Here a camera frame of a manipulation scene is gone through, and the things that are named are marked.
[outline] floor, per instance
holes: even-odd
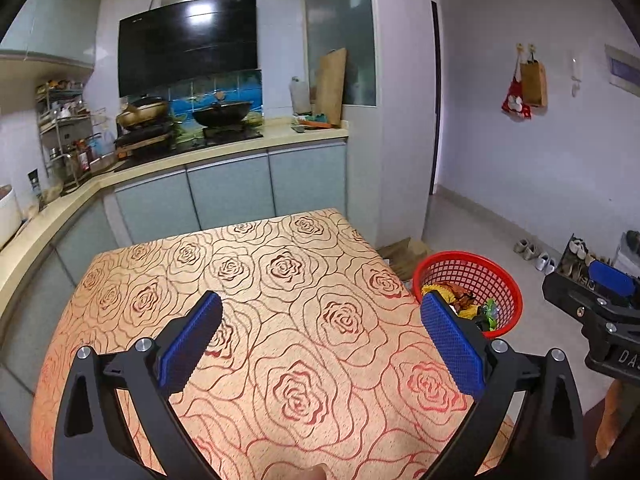
[[[544,276],[531,262],[513,252],[515,240],[446,198],[431,197],[424,241],[433,251],[461,250],[481,254],[509,272],[520,287],[524,309],[505,341],[518,352],[545,355],[550,348],[562,349],[571,365],[583,412],[600,402],[612,381],[589,370],[584,357],[589,351],[580,334],[581,324],[545,301]],[[524,394],[516,394],[509,409],[515,420]]]

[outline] red basket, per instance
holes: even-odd
[[[511,275],[491,260],[472,253],[446,251],[429,256],[414,272],[414,294],[422,301],[422,286],[452,282],[471,291],[478,303],[493,298],[500,307],[498,327],[483,332],[489,339],[505,335],[522,315],[522,294]]]

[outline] floral tablecloth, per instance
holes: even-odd
[[[77,349],[128,348],[206,290],[222,325],[171,404],[225,480],[415,479],[472,403],[460,394],[398,277],[335,210],[166,238],[96,256],[47,351],[31,455],[52,478],[60,397]],[[145,463],[162,471],[126,394]],[[504,425],[485,466],[495,465]]]

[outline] baseboard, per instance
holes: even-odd
[[[498,213],[485,208],[478,202],[474,202],[470,198],[450,190],[448,187],[438,184],[435,187],[434,193],[437,196],[448,200],[452,204],[455,204],[460,209],[464,209],[476,218],[481,219],[485,223],[489,224],[493,229],[506,234],[508,237],[513,239],[513,243],[516,243],[517,240],[521,240],[522,238],[526,238],[527,240],[535,243],[540,250],[546,251],[551,257],[556,258],[556,261],[559,261],[560,256],[562,256],[558,250],[545,243],[544,240],[540,240],[540,238],[535,234],[529,233],[523,227],[520,227],[519,225],[514,224],[514,222],[507,220],[505,217],[498,215]]]

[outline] finger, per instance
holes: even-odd
[[[324,464],[315,465],[297,474],[294,480],[326,480],[326,473],[322,467]]]

